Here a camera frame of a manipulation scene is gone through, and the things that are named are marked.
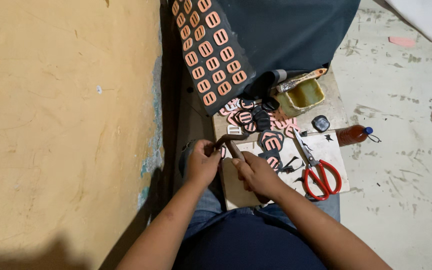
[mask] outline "scissors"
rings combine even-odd
[[[301,149],[303,150],[304,155],[306,156],[306,159],[308,160],[308,168],[304,170],[304,186],[306,187],[306,190],[308,191],[309,195],[311,195],[313,198],[315,198],[318,201],[324,201],[329,198],[330,194],[336,194],[341,189],[341,176],[339,175],[339,172],[337,169],[333,167],[333,165],[327,163],[326,161],[320,159],[319,161],[315,160],[313,155],[309,152],[309,148],[306,144],[303,143],[303,139],[301,138],[299,132],[293,128],[294,135],[296,136],[297,142],[301,146]],[[318,178],[318,176],[315,174],[315,172],[311,169],[311,167],[316,167],[316,165],[319,166],[319,169],[321,170],[322,175],[322,181]],[[333,171],[333,173],[336,175],[336,188],[334,190],[331,190],[331,187],[329,186],[328,179],[326,177],[326,172],[323,166],[328,167],[330,170]],[[321,189],[323,196],[315,196],[311,189],[309,188],[309,182],[308,182],[308,176],[311,174],[311,176],[314,178],[314,181],[318,185],[318,187]]]

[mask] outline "cutting board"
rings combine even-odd
[[[332,140],[327,140],[326,135],[329,135]],[[343,157],[341,156],[341,151],[339,150],[336,133],[334,131],[325,132],[324,134],[312,133],[307,137],[303,137],[302,139],[304,143],[307,144],[310,149],[312,149],[311,154],[315,159],[324,160],[333,165],[334,168],[338,170],[342,180],[340,192],[349,191],[350,182],[348,181],[348,175],[346,174],[346,169],[344,167]],[[237,144],[237,148],[239,148],[241,151],[251,152],[256,156],[263,152],[263,149],[257,144],[257,142]],[[297,171],[291,173],[280,172],[278,176],[288,186],[295,189],[300,194],[305,195],[306,192],[303,189],[303,182],[294,182],[296,179],[303,177],[304,170],[308,164],[308,160],[306,160],[306,157],[301,151],[296,139],[285,137],[283,149],[279,152],[279,156],[281,157],[283,166],[290,162],[293,157],[297,157],[298,159],[291,163],[294,169],[301,166],[302,162],[304,162],[304,167],[298,169]],[[238,179],[238,171],[231,163],[231,159],[231,153],[227,151],[226,156],[222,161],[223,173],[221,179],[227,209],[231,210],[240,207],[261,205],[254,192],[248,192],[244,190],[243,182]],[[316,175],[320,175],[316,168],[313,168],[313,170],[315,171]],[[333,174],[328,173],[328,170],[326,170],[326,175],[331,189],[334,190],[336,187],[336,180]],[[309,188],[315,195],[319,196],[323,194],[317,185],[312,184],[311,180],[309,182]]]

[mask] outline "scissor blade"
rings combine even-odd
[[[299,143],[299,146],[301,146],[301,150],[303,150],[304,155],[306,156],[306,159],[311,162],[314,160],[313,155],[308,150],[308,147],[303,143],[303,139],[301,138],[299,132],[293,127],[294,135],[296,136],[297,142]]]

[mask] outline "lap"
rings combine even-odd
[[[179,172],[181,173],[183,179],[186,172],[187,160],[189,155],[193,151],[193,146],[195,142],[195,140],[189,141],[188,144],[185,145],[179,159]],[[331,217],[333,217],[338,222],[340,221],[339,193],[329,196],[327,200],[313,202],[313,204],[319,207]],[[186,234],[184,235],[184,239],[193,236],[195,233],[203,230],[211,224],[218,222],[219,220],[222,220],[228,215],[251,213],[261,215],[265,218],[272,219],[277,223],[286,224],[292,228],[295,228],[291,220],[277,204],[269,204],[260,209],[255,209],[255,207],[243,207],[231,211],[226,211],[223,188],[221,185],[219,174],[217,173],[211,184],[202,194],[198,204],[196,205],[196,209],[191,218],[191,221],[189,222],[188,229],[186,230]]]

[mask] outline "brown liquid bottle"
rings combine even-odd
[[[371,127],[364,127],[362,125],[354,125],[347,128],[337,129],[336,137],[339,143],[339,147],[361,143],[368,135],[373,133]]]

